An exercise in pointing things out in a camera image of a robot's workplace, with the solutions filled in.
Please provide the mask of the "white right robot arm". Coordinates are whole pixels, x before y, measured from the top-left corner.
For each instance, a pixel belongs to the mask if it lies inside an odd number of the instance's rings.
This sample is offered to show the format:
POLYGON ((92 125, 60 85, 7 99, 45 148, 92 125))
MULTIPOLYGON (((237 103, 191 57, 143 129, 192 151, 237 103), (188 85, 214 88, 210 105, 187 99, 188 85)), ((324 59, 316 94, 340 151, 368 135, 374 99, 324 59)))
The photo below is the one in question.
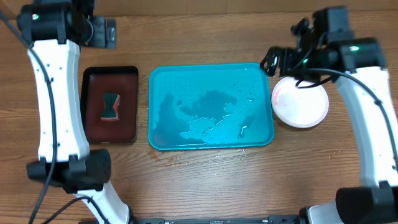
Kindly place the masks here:
POLYGON ((296 48, 271 47, 266 75, 293 77, 296 86, 334 82, 348 109, 361 165, 361 185, 340 188, 334 201, 305 207, 289 223, 397 221, 397 117, 379 42, 357 39, 343 6, 327 7, 292 26, 296 48))

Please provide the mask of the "white plate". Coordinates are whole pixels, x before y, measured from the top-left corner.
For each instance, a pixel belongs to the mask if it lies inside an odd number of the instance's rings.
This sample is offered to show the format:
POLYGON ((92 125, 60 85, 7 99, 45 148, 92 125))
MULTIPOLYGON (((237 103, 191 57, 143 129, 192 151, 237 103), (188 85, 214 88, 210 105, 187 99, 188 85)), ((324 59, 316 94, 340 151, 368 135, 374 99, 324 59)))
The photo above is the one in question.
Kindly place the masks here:
POLYGON ((329 98, 322 86, 299 83, 292 77, 277 82, 271 95, 272 109, 285 124, 295 128, 312 128, 321 123, 329 109, 329 98))

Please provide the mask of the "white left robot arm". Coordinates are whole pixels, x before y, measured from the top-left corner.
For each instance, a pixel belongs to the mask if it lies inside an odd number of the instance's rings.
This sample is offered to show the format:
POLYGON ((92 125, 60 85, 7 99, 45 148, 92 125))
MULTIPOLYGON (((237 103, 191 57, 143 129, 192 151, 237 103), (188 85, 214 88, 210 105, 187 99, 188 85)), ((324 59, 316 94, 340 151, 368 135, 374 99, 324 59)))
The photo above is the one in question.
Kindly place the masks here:
POLYGON ((94 1, 34 1, 22 7, 17 34, 27 47, 37 87, 38 159, 29 179, 82 201, 98 223, 131 223, 131 209, 111 181, 105 149, 91 151, 81 120, 78 64, 82 47, 113 49, 116 23, 95 16, 94 1))

